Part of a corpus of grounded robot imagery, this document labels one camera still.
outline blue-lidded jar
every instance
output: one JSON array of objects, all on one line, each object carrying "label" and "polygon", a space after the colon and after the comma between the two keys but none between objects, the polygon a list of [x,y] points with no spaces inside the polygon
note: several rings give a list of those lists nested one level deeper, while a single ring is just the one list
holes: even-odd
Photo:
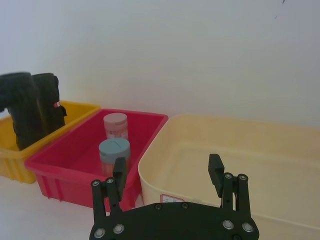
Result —
[{"label": "blue-lidded jar", "polygon": [[99,152],[102,173],[107,178],[112,177],[117,158],[125,158],[126,166],[129,168],[131,151],[128,140],[121,137],[104,140],[99,145]]}]

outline metal screw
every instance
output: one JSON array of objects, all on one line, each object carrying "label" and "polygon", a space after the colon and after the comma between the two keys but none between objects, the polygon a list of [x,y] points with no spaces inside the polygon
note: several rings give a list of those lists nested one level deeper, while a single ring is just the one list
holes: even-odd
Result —
[{"label": "metal screw", "polygon": [[161,205],[161,204],[156,204],[156,205],[154,206],[154,208],[155,208],[156,210],[161,210],[161,209],[162,209],[162,205]]},{"label": "metal screw", "polygon": [[228,230],[231,230],[231,229],[234,228],[234,224],[233,224],[233,222],[230,221],[230,220],[224,220],[224,221],[222,222],[222,225],[224,226],[225,229],[228,229]]},{"label": "metal screw", "polygon": [[232,175],[229,174],[229,173],[226,173],[224,176],[225,176],[227,179],[231,179],[231,178],[232,178]]},{"label": "metal screw", "polygon": [[244,175],[240,175],[240,177],[239,177],[241,180],[246,180],[247,178],[246,178],[246,176],[244,176]]},{"label": "metal screw", "polygon": [[183,209],[188,209],[189,208],[188,203],[186,203],[186,202],[182,203],[182,208]]},{"label": "metal screw", "polygon": [[96,239],[100,239],[102,238],[106,233],[106,230],[104,228],[98,228],[97,230],[95,230],[94,232],[94,237]]},{"label": "metal screw", "polygon": [[239,235],[233,235],[232,240],[242,240],[242,238]]},{"label": "metal screw", "polygon": [[93,183],[92,183],[92,186],[98,186],[99,185],[99,181],[94,181]]},{"label": "metal screw", "polygon": [[115,225],[114,228],[113,228],[113,232],[114,232],[115,234],[120,234],[120,233],[122,233],[124,230],[125,230],[125,226],[123,226],[122,224],[117,224],[117,225]]},{"label": "metal screw", "polygon": [[254,231],[254,227],[251,226],[249,223],[245,222],[242,224],[243,230],[245,230],[248,233],[252,233]]}]

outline plastic bin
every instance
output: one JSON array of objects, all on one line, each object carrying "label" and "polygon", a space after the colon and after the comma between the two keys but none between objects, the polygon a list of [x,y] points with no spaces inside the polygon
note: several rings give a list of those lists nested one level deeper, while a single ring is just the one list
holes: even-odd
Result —
[{"label": "plastic bin", "polygon": [[202,115],[173,117],[139,163],[144,203],[219,206],[208,174],[210,153],[221,156],[226,172],[248,175],[259,239],[319,239],[319,128]]},{"label": "plastic bin", "polygon": [[120,206],[123,210],[135,207],[141,193],[138,163],[168,120],[166,115],[102,109],[25,162],[25,166],[35,172],[44,196],[92,207],[91,182],[106,179],[102,174],[99,144],[106,139],[103,118],[110,113],[127,115],[131,157]]},{"label": "plastic bin", "polygon": [[70,101],[61,101],[61,104],[66,108],[68,114],[64,118],[65,126],[22,151],[19,151],[16,144],[16,134],[13,129],[12,118],[7,116],[0,119],[0,176],[32,184],[36,180],[36,177],[31,171],[25,169],[25,160],[100,109],[98,105]]}]

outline red tag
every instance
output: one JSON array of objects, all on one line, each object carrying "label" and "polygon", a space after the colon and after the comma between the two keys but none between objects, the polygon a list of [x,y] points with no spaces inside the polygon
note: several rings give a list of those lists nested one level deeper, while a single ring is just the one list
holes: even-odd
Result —
[{"label": "red tag", "polygon": [[61,106],[61,104],[60,104],[60,102],[59,102],[59,101],[57,101],[55,104],[53,104],[53,106],[54,106],[55,108],[57,108],[57,107],[60,107],[60,106]]}]

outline black fabric item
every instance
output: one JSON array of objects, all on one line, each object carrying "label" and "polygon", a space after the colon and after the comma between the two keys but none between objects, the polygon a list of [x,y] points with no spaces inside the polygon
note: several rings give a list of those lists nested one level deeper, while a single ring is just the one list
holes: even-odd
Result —
[{"label": "black fabric item", "polygon": [[47,134],[65,125],[66,109],[60,105],[59,80],[53,73],[32,76],[39,90],[39,102]]},{"label": "black fabric item", "polygon": [[25,149],[47,135],[40,114],[39,91],[28,72],[0,75],[0,109],[13,120],[16,143]]}]

